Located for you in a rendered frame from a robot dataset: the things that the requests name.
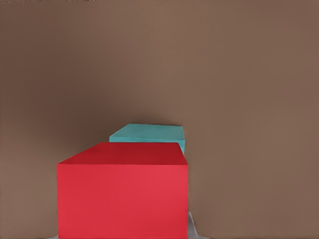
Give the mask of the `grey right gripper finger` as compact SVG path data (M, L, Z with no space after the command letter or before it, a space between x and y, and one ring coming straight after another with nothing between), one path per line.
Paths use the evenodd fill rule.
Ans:
M196 231L193 218L190 212L187 212L187 238L201 239L201 236Z

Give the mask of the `red wooden cube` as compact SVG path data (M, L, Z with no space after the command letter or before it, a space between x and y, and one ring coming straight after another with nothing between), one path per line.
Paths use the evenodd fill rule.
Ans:
M60 239L187 239L176 142L102 142L56 166Z

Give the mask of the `blue wooden cube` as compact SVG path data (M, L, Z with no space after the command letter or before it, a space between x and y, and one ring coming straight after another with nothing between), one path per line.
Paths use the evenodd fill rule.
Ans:
M185 154L182 126L129 123L109 137L109 142L177 142Z

